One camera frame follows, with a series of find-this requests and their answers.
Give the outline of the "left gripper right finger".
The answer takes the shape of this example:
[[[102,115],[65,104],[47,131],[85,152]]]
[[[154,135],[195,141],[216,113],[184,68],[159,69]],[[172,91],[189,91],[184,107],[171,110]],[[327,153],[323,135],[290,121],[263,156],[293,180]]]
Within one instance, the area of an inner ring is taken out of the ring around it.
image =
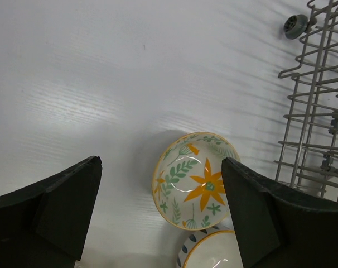
[[[338,267],[338,203],[226,158],[221,165],[244,267]]]

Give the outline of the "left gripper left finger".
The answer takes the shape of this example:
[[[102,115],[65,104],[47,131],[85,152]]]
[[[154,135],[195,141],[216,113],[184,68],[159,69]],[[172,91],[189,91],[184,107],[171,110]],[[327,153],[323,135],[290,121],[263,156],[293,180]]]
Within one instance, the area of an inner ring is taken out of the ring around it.
[[[102,177],[91,156],[0,196],[0,267],[74,267],[83,254]]]

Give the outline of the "leaf and flower pattern bowl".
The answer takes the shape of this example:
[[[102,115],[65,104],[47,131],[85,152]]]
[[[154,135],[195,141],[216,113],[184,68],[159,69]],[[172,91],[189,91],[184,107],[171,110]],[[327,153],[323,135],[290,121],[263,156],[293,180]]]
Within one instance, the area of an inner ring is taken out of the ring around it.
[[[172,143],[157,162],[152,196],[160,215],[180,229],[198,231],[229,215],[221,162],[240,157],[225,138],[194,132]]]

